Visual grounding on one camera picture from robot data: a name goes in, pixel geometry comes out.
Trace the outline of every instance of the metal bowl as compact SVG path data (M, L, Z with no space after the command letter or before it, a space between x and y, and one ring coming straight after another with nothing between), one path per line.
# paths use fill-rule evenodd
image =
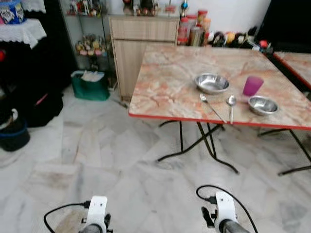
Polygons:
M219 94L229 88L229 81L217 74L204 73L194 81L200 90L208 94Z
M278 111L278 105L272 99L263 96L252 96L248 99L250 109L260 116L266 116Z

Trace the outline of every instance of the wooden cabinet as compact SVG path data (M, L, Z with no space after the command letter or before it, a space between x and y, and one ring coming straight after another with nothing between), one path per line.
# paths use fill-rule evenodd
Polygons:
M178 18L110 16L121 100L130 101L148 45L176 45Z

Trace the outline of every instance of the lace cloth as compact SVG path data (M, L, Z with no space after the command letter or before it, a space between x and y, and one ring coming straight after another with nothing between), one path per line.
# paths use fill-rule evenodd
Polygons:
M45 11L45 5L43 0L21 0L24 11Z
M40 21L35 18L28 18L21 24L0 25L0 41L24 42L33 48L46 36Z

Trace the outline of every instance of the pink cup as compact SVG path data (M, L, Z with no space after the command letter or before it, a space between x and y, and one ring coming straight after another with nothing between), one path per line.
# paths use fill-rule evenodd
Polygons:
M259 88L262 86L263 80L260 77L256 76L249 76L246 80L243 94L246 96L253 96L255 95Z

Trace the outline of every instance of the marble floor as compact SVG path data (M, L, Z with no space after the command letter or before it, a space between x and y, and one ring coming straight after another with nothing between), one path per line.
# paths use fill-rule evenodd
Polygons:
M307 159L282 132L257 138L258 129L225 126L214 135L215 162L204 143L161 163L178 151L178 124L130 118L113 100L91 102L65 91L64 109L46 127L30 129L31 141L13 153L0 150L0 233L47 233L44 214L62 204L108 197L116 233L209 233L195 190L219 185L250 211L260 233L306 233L311 228L311 171L278 177L279 171ZM184 123L185 146L199 137L195 123ZM310 150L311 135L297 132ZM211 195L213 189L202 194ZM246 214L239 222L251 233ZM77 233L85 210L75 207L51 215L57 233Z

